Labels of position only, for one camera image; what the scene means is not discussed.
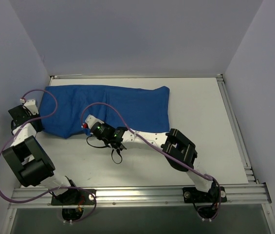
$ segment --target blue cloth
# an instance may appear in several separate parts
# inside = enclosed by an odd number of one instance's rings
[[[56,113],[42,120],[44,131],[62,138],[82,132],[81,113],[94,102],[105,102],[116,108],[132,129],[160,133],[170,130],[168,121],[169,88],[155,90],[133,89],[106,85],[63,85],[45,88],[57,99]],[[45,94],[40,105],[40,115],[53,111],[55,102]],[[112,127],[124,126],[118,115],[105,105],[94,105],[84,114],[91,114]]]

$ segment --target purple cable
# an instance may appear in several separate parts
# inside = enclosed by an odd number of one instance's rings
[[[5,147],[9,144],[9,142],[11,142],[15,137],[18,136],[18,134],[20,133],[21,129],[22,129],[27,123],[30,123],[30,122],[33,122],[33,121],[39,120],[39,119],[48,118],[48,117],[52,116],[52,115],[56,112],[57,107],[58,107],[57,100],[56,100],[56,98],[54,97],[54,95],[51,94],[49,91],[42,90],[42,89],[33,89],[33,90],[30,90],[30,91],[28,91],[27,93],[25,93],[25,94],[22,96],[22,99],[25,99],[25,96],[26,96],[27,94],[29,94],[29,93],[31,93],[31,92],[34,92],[34,91],[42,91],[42,92],[45,92],[45,93],[48,93],[49,95],[51,95],[52,98],[53,98],[54,101],[55,101],[55,109],[53,110],[52,113],[50,113],[50,114],[47,115],[47,116],[42,116],[42,117],[33,118],[33,119],[30,119],[30,120],[24,122],[24,123],[20,126],[20,128],[18,129],[18,131],[17,131],[12,137],[10,137],[9,140],[4,144],[4,146],[2,147],[2,149],[1,149],[1,151],[0,151],[0,157],[1,157],[1,154],[2,154],[3,150],[5,149]],[[96,198],[95,198],[95,195],[92,194],[90,191],[88,191],[88,190],[86,190],[86,189],[78,188],[78,187],[58,187],[58,188],[53,188],[53,189],[50,189],[50,190],[48,190],[48,191],[45,191],[44,193],[42,193],[42,194],[40,194],[40,195],[38,195],[38,196],[36,196],[36,197],[32,197],[32,198],[30,198],[30,199],[23,200],[23,201],[13,200],[13,199],[11,199],[11,198],[5,196],[5,195],[3,194],[3,192],[1,191],[1,189],[0,189],[0,197],[2,197],[4,200],[6,200],[6,201],[8,201],[8,202],[21,204],[21,203],[27,203],[27,202],[36,200],[36,199],[38,199],[38,198],[40,198],[40,197],[42,197],[42,196],[48,194],[49,192],[55,191],[55,190],[57,190],[57,189],[78,189],[78,190],[83,190],[83,191],[85,191],[85,192],[91,194],[91,195],[94,197],[95,205],[94,205],[93,209],[92,209],[88,214],[86,214],[85,216],[83,216],[81,219],[79,219],[79,220],[77,220],[77,221],[83,220],[84,218],[90,216],[90,215],[94,212],[94,210],[95,210],[95,208],[96,208]]]
[[[160,148],[158,148],[157,146],[154,146],[152,144],[150,144],[145,138],[143,138],[141,135],[139,135],[138,133],[135,133],[128,125],[127,123],[125,122],[125,120],[123,119],[123,117],[121,116],[121,114],[111,105],[107,104],[107,103],[104,103],[104,102],[95,102],[95,103],[92,103],[90,105],[88,105],[82,112],[81,114],[81,127],[83,127],[83,116],[84,116],[84,113],[86,112],[87,109],[89,109],[91,106],[94,106],[94,105],[105,105],[105,106],[108,106],[110,107],[111,109],[113,109],[115,111],[115,113],[117,113],[117,115],[119,116],[119,118],[121,119],[121,121],[123,122],[123,124],[125,125],[125,127],[134,135],[138,136],[140,139],[143,140],[143,142],[145,142],[148,146],[150,146],[152,149],[156,150],[157,152],[161,153],[162,155],[164,155],[165,157],[171,159],[172,161],[178,163],[179,165],[185,167],[186,169],[190,170],[191,172],[197,174],[198,176],[202,177],[203,179],[206,179],[206,180],[209,180],[209,181],[215,181],[215,183],[218,185],[219,187],[219,191],[220,191],[220,184],[217,182],[217,180],[210,176],[210,175],[203,175],[201,174],[200,172],[196,171],[195,169],[192,169],[191,167],[189,167],[188,165],[184,164],[183,162],[173,158],[172,156],[168,155],[167,153],[163,152]],[[216,218],[216,216],[218,215],[218,211],[220,209],[220,204],[221,204],[221,196],[219,194],[219,205],[218,205],[218,209],[216,211],[216,213],[214,214],[213,217],[211,217],[210,219],[214,219]]]

